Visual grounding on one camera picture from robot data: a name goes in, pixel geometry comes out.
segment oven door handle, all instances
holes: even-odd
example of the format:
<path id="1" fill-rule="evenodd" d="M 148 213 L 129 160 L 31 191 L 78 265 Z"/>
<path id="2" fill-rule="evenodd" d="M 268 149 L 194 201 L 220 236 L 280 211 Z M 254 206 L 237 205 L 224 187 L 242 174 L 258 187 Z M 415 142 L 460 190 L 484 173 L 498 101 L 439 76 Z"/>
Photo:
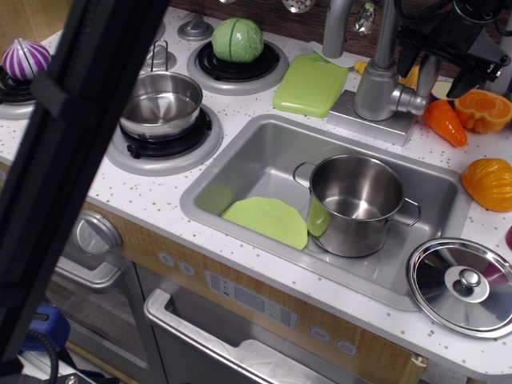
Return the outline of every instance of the oven door handle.
<path id="1" fill-rule="evenodd" d="M 166 310 L 171 295 L 156 289 L 144 304 L 144 313 L 156 327 L 200 350 L 239 374 L 261 384 L 297 383 L 333 384 L 306 366 L 280 354 L 256 340 L 232 347 L 204 330 Z"/>
<path id="2" fill-rule="evenodd" d="M 95 294 L 112 291 L 120 281 L 121 270 L 108 262 L 103 262 L 95 270 L 60 257 L 55 267 L 55 274 Z"/>

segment saucepan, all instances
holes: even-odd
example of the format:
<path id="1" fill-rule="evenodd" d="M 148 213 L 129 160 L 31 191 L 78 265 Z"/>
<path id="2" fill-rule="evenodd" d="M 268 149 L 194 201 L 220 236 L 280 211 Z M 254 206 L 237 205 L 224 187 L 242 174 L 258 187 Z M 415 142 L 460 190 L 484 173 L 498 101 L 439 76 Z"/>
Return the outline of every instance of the saucepan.
<path id="1" fill-rule="evenodd" d="M 149 72 L 135 82 L 121 125 L 136 138 L 175 138 L 193 126 L 201 103 L 202 89 L 192 78 L 173 72 Z"/>
<path id="2" fill-rule="evenodd" d="M 309 185 L 297 179 L 303 166 L 313 167 Z M 404 198 L 396 173 L 367 156 L 338 155 L 317 165 L 303 162 L 294 169 L 293 178 L 310 190 L 308 231 L 322 248 L 339 256 L 376 252 L 392 223 L 413 226 L 422 214 L 419 204 Z M 404 202 L 418 212 L 410 222 L 395 215 Z"/>

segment orange toy vegetable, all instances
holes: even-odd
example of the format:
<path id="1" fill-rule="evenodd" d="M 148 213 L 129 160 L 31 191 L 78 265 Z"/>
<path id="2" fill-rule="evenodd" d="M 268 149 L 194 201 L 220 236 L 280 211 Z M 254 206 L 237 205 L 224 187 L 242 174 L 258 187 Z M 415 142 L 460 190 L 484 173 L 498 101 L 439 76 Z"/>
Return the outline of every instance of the orange toy vegetable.
<path id="1" fill-rule="evenodd" d="M 467 134 L 447 100 L 436 100 L 425 108 L 423 121 L 452 146 L 465 146 Z"/>
<path id="2" fill-rule="evenodd" d="M 454 104 L 464 128 L 479 134 L 500 130 L 512 119 L 512 103 L 486 90 L 470 90 Z"/>
<path id="3" fill-rule="evenodd" d="M 497 212 L 512 210 L 512 166 L 500 158 L 481 158 L 461 174 L 468 194 L 481 206 Z"/>

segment white speckled countertop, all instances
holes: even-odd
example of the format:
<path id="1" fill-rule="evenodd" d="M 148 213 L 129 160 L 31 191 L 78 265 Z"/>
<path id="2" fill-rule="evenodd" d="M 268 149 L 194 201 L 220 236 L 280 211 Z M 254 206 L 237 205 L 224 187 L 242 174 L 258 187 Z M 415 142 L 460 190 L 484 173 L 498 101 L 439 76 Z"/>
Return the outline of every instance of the white speckled countertop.
<path id="1" fill-rule="evenodd" d="M 191 17 L 185 11 L 169 8 L 164 18 L 164 38 L 169 51 L 178 59 L 173 71 L 186 74 L 186 60 L 204 42 L 186 42 L 177 28 Z M 219 21 L 206 18 L 213 26 Z M 312 54 L 307 43 L 264 34 L 266 40 L 283 49 L 289 62 L 298 54 Z M 45 45 L 54 50 L 58 36 Z M 351 71 L 346 89 L 355 90 L 359 75 Z M 277 114 L 403 154 L 437 166 L 462 172 L 478 158 L 503 158 L 512 163 L 512 129 L 508 126 L 493 134 L 469 135 L 465 148 L 453 148 L 422 123 L 417 123 L 411 140 L 404 147 L 393 146 L 326 124 L 326 119 L 309 118 L 275 110 L 272 98 L 277 87 L 251 96 L 219 96 L 204 92 L 203 103 L 219 117 L 224 137 L 220 150 L 249 120 L 261 114 Z M 27 120 L 0 119 L 0 161 L 12 163 Z M 226 236 L 188 219 L 179 206 L 183 191 L 205 169 L 205 164 L 175 176 L 143 177 L 128 174 L 104 159 L 90 188 L 88 200 L 142 224 L 186 246 L 194 248 L 244 273 L 338 315 L 358 326 L 409 348 L 452 370 L 487 381 L 512 381 L 512 334 L 500 339 L 475 339 L 448 330 L 427 314 L 393 309 L 284 259 Z M 505 233 L 512 226 L 512 213 L 496 213 L 473 203 L 462 238 L 491 248 L 512 262 L 512 251 L 505 243 Z"/>

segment dishwasher door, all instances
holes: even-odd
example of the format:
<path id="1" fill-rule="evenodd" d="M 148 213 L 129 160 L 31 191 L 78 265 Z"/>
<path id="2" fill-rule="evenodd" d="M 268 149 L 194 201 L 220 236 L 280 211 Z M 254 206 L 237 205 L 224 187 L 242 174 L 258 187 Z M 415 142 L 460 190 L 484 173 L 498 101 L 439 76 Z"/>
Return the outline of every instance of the dishwasher door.
<path id="1" fill-rule="evenodd" d="M 169 384 L 365 384 L 349 372 L 137 266 Z"/>

